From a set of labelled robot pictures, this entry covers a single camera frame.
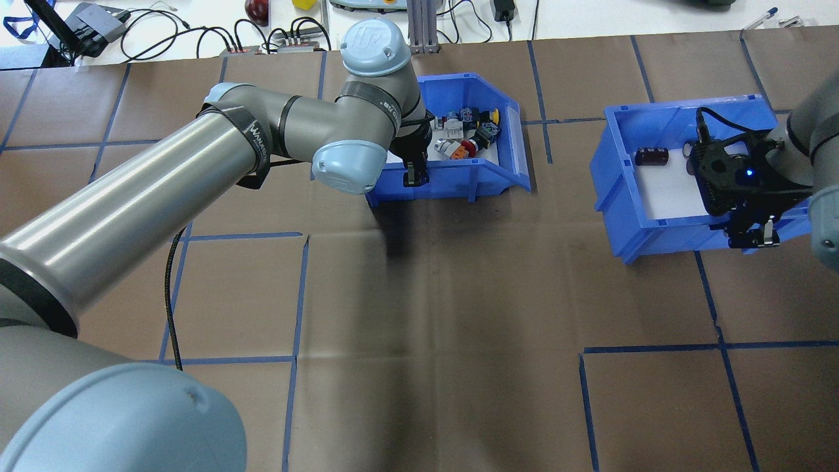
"capacitor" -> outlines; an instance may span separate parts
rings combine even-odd
[[[670,152],[667,148],[638,148],[635,165],[667,165]]]

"robotic arm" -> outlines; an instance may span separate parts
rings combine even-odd
[[[76,321],[269,156],[370,191],[390,148],[428,181],[429,119],[399,29],[355,25],[335,102],[220,84],[198,117],[0,241],[0,471],[245,469],[241,420],[188,375],[79,343]]]
[[[742,133],[712,138],[706,114]],[[691,170],[709,214],[728,215],[712,228],[726,232],[729,246],[778,245],[774,223],[810,197],[813,254],[839,272],[839,71],[775,129],[744,128],[708,108],[696,121]]]

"yellow object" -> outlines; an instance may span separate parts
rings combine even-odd
[[[291,0],[291,2],[301,10],[311,10],[315,6],[315,3],[317,3],[317,0]]]

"red object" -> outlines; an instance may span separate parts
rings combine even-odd
[[[245,13],[259,26],[268,26],[268,0],[245,0]]]
[[[461,146],[466,148],[466,152],[469,153],[469,157],[475,157],[475,155],[477,154],[477,148],[475,147],[475,144],[473,142],[468,140],[461,141]]]

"cable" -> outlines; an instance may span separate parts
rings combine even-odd
[[[317,26],[318,28],[320,28],[321,32],[323,32],[323,37],[324,37],[324,39],[326,39],[326,47],[329,50],[332,50],[332,41],[330,41],[330,39],[329,39],[329,33],[326,32],[326,28],[324,28],[324,26],[322,24],[320,24],[320,22],[318,22],[318,20],[316,20],[312,17],[301,17],[301,18],[295,18],[294,20],[296,21],[298,19],[302,20],[297,24],[297,29],[295,30],[295,35],[298,38],[300,37],[300,27],[303,26],[304,24],[312,23],[315,26]]]
[[[475,13],[475,18],[477,18],[477,21],[480,24],[484,25],[487,28],[487,31],[489,32],[489,37],[487,37],[485,40],[483,40],[481,42],[482,43],[490,42],[492,40],[492,27],[490,27],[489,24],[487,24],[487,22],[483,21],[483,19],[481,18],[481,15],[477,14],[477,8],[475,8],[475,3],[472,0],[460,0],[459,2],[457,2],[453,6],[451,6],[449,9],[447,9],[446,11],[438,13],[437,16],[443,16],[447,13],[451,13],[452,23],[454,23],[455,22],[455,15],[454,15],[455,8],[459,7],[463,3],[469,3],[472,6],[472,12]],[[457,32],[456,42],[459,42],[460,39],[461,39],[460,31],[457,30],[456,25],[455,25],[455,31]]]
[[[451,43],[451,44],[455,43],[454,41],[451,40],[451,38],[449,38],[449,36],[446,33],[443,33],[439,29],[437,30],[437,34],[442,35],[444,38],[446,38],[446,41],[448,41],[449,43]]]
[[[742,126],[741,124],[737,124],[737,123],[734,123],[733,121],[729,121],[729,120],[723,118],[722,115],[720,115],[719,113],[711,110],[708,107],[699,107],[699,108],[696,109],[696,121],[697,122],[702,122],[704,124],[705,119],[702,117],[703,113],[708,113],[709,115],[714,117],[718,122],[727,125],[729,128],[738,129],[740,131],[743,131],[744,133],[753,133],[754,132],[754,130],[751,129],[751,128],[746,128],[745,126]]]
[[[240,51],[243,50],[242,41],[239,39],[239,33],[238,33],[239,25],[242,24],[242,23],[250,24],[251,26],[253,26],[257,30],[259,35],[262,36],[262,38],[263,38],[262,44],[264,44],[266,49],[267,49],[268,48],[268,38],[265,37],[265,33],[262,32],[262,29],[259,28],[259,25],[254,23],[253,21],[251,21],[249,19],[240,18],[240,19],[236,20],[236,23],[233,24],[233,36],[236,37],[236,46],[239,48],[239,50]]]
[[[227,42],[227,38],[224,37],[224,34],[221,34],[218,31],[216,31],[216,28],[207,28],[207,29],[204,30],[203,33],[201,33],[201,36],[198,37],[198,42],[195,43],[195,58],[196,59],[201,58],[201,40],[204,39],[204,35],[207,34],[207,33],[215,33],[215,34],[218,34],[219,36],[221,36],[221,40],[224,41],[225,49],[227,49],[227,52],[231,52],[230,51],[230,43]]]
[[[451,2],[452,0],[449,0],[449,7],[454,8],[451,6]],[[449,15],[451,16],[451,25],[455,27],[455,42],[459,43],[461,42],[461,31],[459,28],[457,28],[457,19],[455,18],[454,10],[450,11]]]
[[[179,17],[178,15],[176,15],[176,14],[174,14],[174,13],[167,12],[167,11],[165,11],[165,10],[152,10],[152,9],[150,9],[150,8],[138,8],[138,9],[133,10],[133,11],[134,11],[134,12],[144,11],[145,13],[143,13],[143,14],[141,14],[140,16],[136,17],[136,18],[134,19],[134,21],[132,21],[132,22],[131,22],[131,23],[130,23],[127,27],[126,27],[125,32],[122,34],[122,37],[121,37],[121,38],[120,38],[120,40],[119,40],[119,49],[120,49],[120,51],[122,51],[122,55],[124,55],[126,58],[128,58],[128,60],[127,60],[126,62],[128,62],[128,61],[130,61],[130,60],[151,60],[151,59],[154,59],[155,57],[159,57],[160,55],[162,55],[162,54],[164,54],[166,51],[168,51],[168,50],[172,47],[172,45],[174,45],[174,44],[175,44],[175,38],[177,37],[177,34],[178,34],[178,33],[179,33],[179,31],[180,31],[180,29],[179,29],[179,27],[178,27],[178,21],[180,21],[180,22],[181,22],[181,24],[183,24],[183,25],[184,25],[184,27],[185,27],[185,28],[187,28],[187,30],[189,30],[189,29],[190,29],[189,24],[188,24],[188,23],[186,23],[186,21],[184,21],[184,19],[183,19],[183,18]],[[166,45],[166,47],[165,47],[165,48],[163,48],[163,50],[161,50],[159,53],[157,53],[157,54],[155,54],[155,55],[152,55],[152,56],[150,56],[150,57],[141,57],[143,54],[145,54],[145,53],[147,53],[147,52],[151,51],[151,49],[153,49],[153,48],[151,48],[151,49],[148,49],[148,50],[143,51],[143,52],[142,52],[142,53],[140,53],[140,54],[137,54],[137,55],[131,56],[128,52],[126,52],[126,51],[125,51],[125,39],[128,37],[128,32],[130,32],[130,31],[131,31],[131,29],[134,27],[134,25],[135,25],[138,21],[140,21],[141,19],[143,19],[143,18],[145,18],[145,17],[147,17],[147,16],[149,16],[149,15],[152,15],[152,14],[159,14],[159,15],[161,15],[161,16],[163,16],[163,17],[167,18],[169,21],[171,21],[171,22],[172,22],[172,24],[173,24],[173,25],[174,25],[174,27],[175,27],[175,35],[170,36],[169,38],[167,38],[165,41],[168,41],[168,40],[170,40],[170,39],[171,39],[171,42],[170,42],[168,45]]]
[[[164,302],[166,303],[166,321],[169,323],[169,339],[172,341],[172,354],[175,356],[175,367],[183,370],[180,363],[180,349],[178,348],[178,335],[175,333],[175,315],[172,313],[172,264],[175,262],[175,253],[178,251],[180,237],[183,236],[186,228],[181,229],[172,239],[172,246],[169,248],[169,257],[166,259],[166,271],[164,272]]]
[[[127,55],[127,54],[126,54],[127,59],[126,59],[126,60],[124,60],[122,63],[123,63],[123,64],[126,64],[126,63],[128,63],[128,62],[131,62],[132,60],[152,60],[152,59],[154,59],[154,58],[156,58],[156,57],[158,57],[158,56],[162,55],[164,52],[166,52],[166,51],[167,51],[167,50],[171,47],[171,45],[174,43],[173,39],[178,38],[178,37],[180,37],[180,36],[183,36],[184,34],[187,34],[187,33],[193,33],[193,32],[195,32],[195,31],[205,31],[206,29],[207,29],[207,28],[205,28],[205,27],[201,26],[200,28],[190,28],[190,29],[187,29],[186,31],[181,31],[181,32],[179,32],[179,33],[172,34],[171,36],[168,36],[168,37],[166,37],[166,38],[163,38],[162,40],[158,41],[157,43],[155,43],[155,44],[154,44],[153,46],[151,46],[150,48],[147,48],[146,50],[144,50],[143,52],[141,52],[141,53],[139,53],[139,54],[137,54],[137,55]],[[164,48],[164,49],[163,49],[162,51],[160,51],[159,53],[157,53],[157,54],[155,54],[155,55],[152,55],[152,56],[150,56],[150,57],[143,57],[143,58],[139,57],[139,56],[141,56],[141,55],[144,55],[144,54],[148,53],[149,51],[153,50],[154,48],[156,48],[156,47],[160,46],[161,44],[165,43],[166,41],[172,41],[172,42],[171,42],[171,43],[169,43],[169,45],[168,45],[168,46],[166,46],[166,48]]]
[[[536,8],[533,10],[533,31],[530,33],[530,40],[536,39],[536,23],[539,21],[539,0],[536,0]]]

